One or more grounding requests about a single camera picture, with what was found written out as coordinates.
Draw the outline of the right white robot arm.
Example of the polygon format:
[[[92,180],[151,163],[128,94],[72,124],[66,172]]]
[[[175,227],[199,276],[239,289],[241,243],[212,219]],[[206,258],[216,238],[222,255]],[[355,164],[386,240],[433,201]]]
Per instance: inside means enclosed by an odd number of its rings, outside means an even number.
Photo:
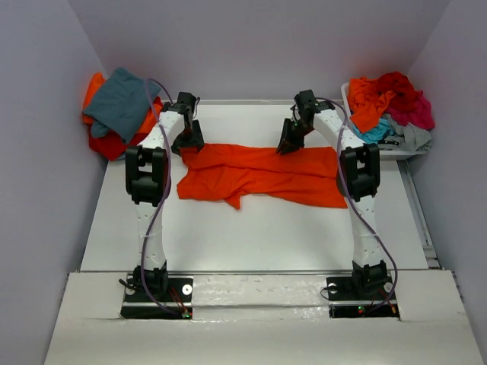
[[[350,295],[356,300],[374,296],[390,281],[375,224],[375,197],[380,185],[380,150],[364,143],[341,120],[336,107],[328,99],[315,97],[312,90],[294,96],[293,116],[284,121],[276,152],[290,154],[304,148],[304,139],[311,132],[320,133],[334,147],[338,160],[337,187],[347,201],[352,224],[352,273],[330,278],[329,298]]]

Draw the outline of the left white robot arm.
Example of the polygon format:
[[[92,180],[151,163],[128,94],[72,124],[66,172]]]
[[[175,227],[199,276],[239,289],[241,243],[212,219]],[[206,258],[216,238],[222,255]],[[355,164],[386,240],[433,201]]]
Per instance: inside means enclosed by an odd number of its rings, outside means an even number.
[[[156,139],[126,151],[126,191],[138,218],[138,263],[127,281],[129,288],[151,300],[167,295],[169,277],[162,243],[161,212],[171,187],[171,157],[185,150],[199,152],[205,146],[195,114],[199,98],[180,92],[165,104],[156,124]]]

